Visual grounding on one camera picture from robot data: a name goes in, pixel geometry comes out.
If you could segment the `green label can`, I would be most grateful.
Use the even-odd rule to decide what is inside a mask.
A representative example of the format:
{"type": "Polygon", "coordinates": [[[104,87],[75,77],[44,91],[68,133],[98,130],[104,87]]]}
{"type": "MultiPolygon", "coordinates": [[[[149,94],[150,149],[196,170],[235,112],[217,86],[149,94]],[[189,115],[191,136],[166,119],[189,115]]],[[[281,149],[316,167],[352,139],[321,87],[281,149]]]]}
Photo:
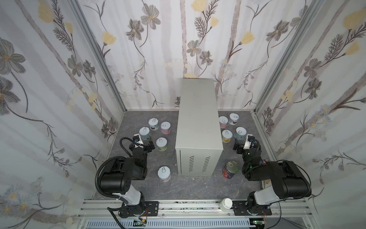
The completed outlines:
{"type": "Polygon", "coordinates": [[[159,137],[156,140],[156,146],[158,148],[159,151],[166,151],[167,150],[167,139],[164,137],[159,137]]]}

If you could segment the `blue red tomato can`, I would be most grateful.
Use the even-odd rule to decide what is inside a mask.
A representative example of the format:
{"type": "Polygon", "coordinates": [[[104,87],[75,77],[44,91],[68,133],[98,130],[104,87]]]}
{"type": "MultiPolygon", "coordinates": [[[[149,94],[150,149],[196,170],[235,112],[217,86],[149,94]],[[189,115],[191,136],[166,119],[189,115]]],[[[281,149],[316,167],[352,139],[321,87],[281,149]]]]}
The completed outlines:
{"type": "Polygon", "coordinates": [[[238,164],[235,161],[228,161],[222,169],[222,174],[226,179],[232,179],[238,171],[238,164]]]}

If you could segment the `yellow label can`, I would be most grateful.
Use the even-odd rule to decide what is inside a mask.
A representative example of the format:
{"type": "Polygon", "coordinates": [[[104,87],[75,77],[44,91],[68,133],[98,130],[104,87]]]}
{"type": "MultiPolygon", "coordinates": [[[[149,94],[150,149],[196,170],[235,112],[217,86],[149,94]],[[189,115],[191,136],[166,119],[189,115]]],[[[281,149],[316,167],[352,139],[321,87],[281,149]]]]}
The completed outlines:
{"type": "Polygon", "coordinates": [[[224,143],[229,143],[233,137],[233,133],[230,130],[223,130],[222,131],[222,141],[224,143]]]}

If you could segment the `pink white can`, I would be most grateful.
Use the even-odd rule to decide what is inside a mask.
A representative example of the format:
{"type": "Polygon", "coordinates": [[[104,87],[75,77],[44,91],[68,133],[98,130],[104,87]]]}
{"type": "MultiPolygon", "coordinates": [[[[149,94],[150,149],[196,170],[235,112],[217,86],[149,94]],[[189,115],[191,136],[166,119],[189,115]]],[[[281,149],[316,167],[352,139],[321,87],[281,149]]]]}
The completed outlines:
{"type": "Polygon", "coordinates": [[[157,172],[157,175],[161,181],[168,182],[171,178],[170,168],[167,166],[160,167],[157,172]]]}

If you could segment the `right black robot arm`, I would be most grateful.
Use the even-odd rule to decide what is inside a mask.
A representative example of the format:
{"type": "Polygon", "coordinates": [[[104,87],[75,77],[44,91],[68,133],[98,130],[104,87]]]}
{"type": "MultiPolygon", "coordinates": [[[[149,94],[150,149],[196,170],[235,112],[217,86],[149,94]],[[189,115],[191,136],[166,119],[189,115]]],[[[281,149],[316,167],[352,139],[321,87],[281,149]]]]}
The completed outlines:
{"type": "Polygon", "coordinates": [[[270,206],[288,199],[302,199],[312,194],[311,181],[293,162],[262,159],[262,148],[253,135],[236,139],[233,150],[243,159],[242,174],[249,181],[270,181],[270,186],[248,195],[244,204],[234,204],[239,214],[271,215],[270,206]]]}

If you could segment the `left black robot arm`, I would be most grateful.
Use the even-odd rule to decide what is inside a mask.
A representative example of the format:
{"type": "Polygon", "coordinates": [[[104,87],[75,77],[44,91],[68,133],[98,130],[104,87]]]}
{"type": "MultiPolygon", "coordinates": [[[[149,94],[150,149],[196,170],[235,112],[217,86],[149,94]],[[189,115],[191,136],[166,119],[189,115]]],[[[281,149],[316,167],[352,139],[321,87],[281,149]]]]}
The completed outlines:
{"type": "Polygon", "coordinates": [[[145,180],[148,172],[147,157],[154,149],[151,138],[143,140],[139,134],[132,138],[122,137],[120,147],[127,153],[125,156],[114,156],[107,159],[97,169],[94,184],[97,192],[108,198],[122,202],[121,207],[107,210],[117,220],[120,218],[148,215],[144,195],[132,185],[133,180],[145,180]]]}

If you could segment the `teal label can left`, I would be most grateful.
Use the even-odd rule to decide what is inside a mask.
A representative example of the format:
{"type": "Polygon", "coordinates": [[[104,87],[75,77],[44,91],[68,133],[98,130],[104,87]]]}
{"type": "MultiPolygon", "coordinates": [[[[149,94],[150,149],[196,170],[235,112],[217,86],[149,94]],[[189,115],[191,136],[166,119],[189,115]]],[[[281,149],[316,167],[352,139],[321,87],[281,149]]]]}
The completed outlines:
{"type": "Polygon", "coordinates": [[[139,130],[139,135],[141,137],[142,140],[148,140],[151,138],[151,132],[150,132],[150,129],[149,127],[142,127],[140,130],[139,130]]]}

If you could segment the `teal can right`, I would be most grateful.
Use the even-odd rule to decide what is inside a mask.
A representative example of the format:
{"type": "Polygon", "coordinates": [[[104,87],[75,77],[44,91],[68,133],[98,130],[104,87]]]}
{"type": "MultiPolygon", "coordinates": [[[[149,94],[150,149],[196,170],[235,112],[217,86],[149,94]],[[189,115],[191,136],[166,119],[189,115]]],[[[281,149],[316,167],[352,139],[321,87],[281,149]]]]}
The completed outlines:
{"type": "Polygon", "coordinates": [[[234,136],[237,140],[245,140],[247,136],[247,130],[244,127],[237,127],[234,136]]]}

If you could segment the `dark label can left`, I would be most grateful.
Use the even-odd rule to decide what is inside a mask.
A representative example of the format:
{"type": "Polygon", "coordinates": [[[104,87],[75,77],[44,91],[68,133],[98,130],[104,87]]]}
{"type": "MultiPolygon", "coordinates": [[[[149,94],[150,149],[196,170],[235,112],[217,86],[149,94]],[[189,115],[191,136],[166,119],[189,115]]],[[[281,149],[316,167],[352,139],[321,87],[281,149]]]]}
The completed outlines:
{"type": "Polygon", "coordinates": [[[157,118],[151,118],[149,121],[148,121],[148,124],[150,126],[150,129],[152,131],[156,131],[159,129],[159,120],[157,118]]]}

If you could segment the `pink label can left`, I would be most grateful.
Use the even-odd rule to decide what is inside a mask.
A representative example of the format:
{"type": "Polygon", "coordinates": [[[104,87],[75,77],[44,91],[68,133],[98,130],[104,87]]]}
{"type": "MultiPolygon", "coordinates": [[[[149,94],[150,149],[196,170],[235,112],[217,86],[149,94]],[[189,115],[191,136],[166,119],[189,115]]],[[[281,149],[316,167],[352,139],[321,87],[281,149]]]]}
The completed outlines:
{"type": "Polygon", "coordinates": [[[171,123],[170,122],[162,122],[161,123],[161,132],[164,134],[164,135],[168,135],[170,134],[171,132],[171,123]]]}

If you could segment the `white dark can right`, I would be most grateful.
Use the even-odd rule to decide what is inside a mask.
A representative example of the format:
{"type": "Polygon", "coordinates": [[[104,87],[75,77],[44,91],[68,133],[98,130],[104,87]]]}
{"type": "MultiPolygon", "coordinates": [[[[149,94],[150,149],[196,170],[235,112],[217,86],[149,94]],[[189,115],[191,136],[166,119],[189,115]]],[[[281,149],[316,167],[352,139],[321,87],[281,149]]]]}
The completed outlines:
{"type": "Polygon", "coordinates": [[[236,113],[231,113],[230,115],[229,115],[229,121],[228,121],[228,123],[230,124],[230,125],[236,125],[237,123],[238,123],[238,121],[239,121],[239,118],[240,118],[240,116],[238,115],[238,114],[236,114],[236,113]]]}

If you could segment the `pink can right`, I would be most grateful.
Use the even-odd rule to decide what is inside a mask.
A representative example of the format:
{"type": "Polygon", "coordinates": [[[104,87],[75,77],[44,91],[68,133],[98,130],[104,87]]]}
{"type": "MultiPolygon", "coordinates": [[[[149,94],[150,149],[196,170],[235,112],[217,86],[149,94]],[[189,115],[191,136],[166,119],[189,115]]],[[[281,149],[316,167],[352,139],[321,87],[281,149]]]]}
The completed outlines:
{"type": "Polygon", "coordinates": [[[219,124],[220,124],[221,129],[226,128],[227,125],[228,125],[228,118],[226,116],[220,116],[219,117],[219,124]]]}

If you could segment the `grey metal cabinet box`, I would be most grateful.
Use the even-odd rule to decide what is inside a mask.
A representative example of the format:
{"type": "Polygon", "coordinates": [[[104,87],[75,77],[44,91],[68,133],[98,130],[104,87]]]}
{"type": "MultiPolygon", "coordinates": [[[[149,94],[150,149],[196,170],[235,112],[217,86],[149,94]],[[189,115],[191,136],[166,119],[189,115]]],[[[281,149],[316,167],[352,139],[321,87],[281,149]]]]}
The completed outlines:
{"type": "Polygon", "coordinates": [[[212,79],[182,80],[175,150],[180,176],[212,176],[223,151],[212,79]]]}

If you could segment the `aluminium rail frame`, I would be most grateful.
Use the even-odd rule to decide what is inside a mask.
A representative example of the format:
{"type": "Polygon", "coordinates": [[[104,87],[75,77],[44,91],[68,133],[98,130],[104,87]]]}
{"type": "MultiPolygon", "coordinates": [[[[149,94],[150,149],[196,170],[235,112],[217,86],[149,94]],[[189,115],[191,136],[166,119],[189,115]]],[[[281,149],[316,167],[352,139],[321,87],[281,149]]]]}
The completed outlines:
{"type": "MultiPolygon", "coordinates": [[[[252,216],[239,214],[234,207],[230,211],[219,209],[217,199],[205,200],[158,200],[158,205],[148,203],[148,215],[142,218],[146,224],[149,219],[249,219],[254,228],[247,229],[317,229],[314,216],[303,200],[291,200],[270,207],[271,215],[252,216]]],[[[79,229],[85,229],[91,219],[113,219],[107,208],[118,208],[121,203],[114,200],[85,200],[78,214],[79,229]]]]}

